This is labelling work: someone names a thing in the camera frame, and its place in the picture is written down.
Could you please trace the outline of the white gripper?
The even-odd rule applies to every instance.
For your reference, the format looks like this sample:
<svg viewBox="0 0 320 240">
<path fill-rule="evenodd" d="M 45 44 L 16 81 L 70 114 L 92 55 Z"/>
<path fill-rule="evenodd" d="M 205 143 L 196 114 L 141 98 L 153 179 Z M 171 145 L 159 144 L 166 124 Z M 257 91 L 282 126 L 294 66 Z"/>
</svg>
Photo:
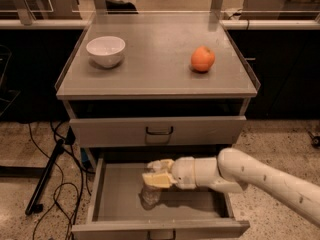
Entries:
<svg viewBox="0 0 320 240">
<path fill-rule="evenodd" d="M 176 185 L 180 189 L 207 187 L 213 190 L 225 190 L 226 181 L 220 176 L 217 159 L 183 157 L 175 162 L 161 159 L 147 164 L 147 168 L 156 173 L 143 173 L 146 185 L 156 188 L 170 188 Z"/>
</svg>

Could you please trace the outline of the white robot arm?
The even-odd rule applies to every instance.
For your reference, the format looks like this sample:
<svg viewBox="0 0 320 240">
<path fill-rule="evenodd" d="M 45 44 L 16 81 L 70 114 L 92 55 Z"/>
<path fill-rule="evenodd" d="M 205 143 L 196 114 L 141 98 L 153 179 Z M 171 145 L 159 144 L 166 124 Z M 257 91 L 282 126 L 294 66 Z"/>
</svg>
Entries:
<svg viewBox="0 0 320 240">
<path fill-rule="evenodd" d="M 145 185 L 168 189 L 210 188 L 221 193 L 239 193 L 249 184 L 258 187 L 294 212 L 320 226 L 320 187 L 270 167 L 234 148 L 224 148 L 215 157 L 182 157 L 152 161 L 142 174 Z"/>
</svg>

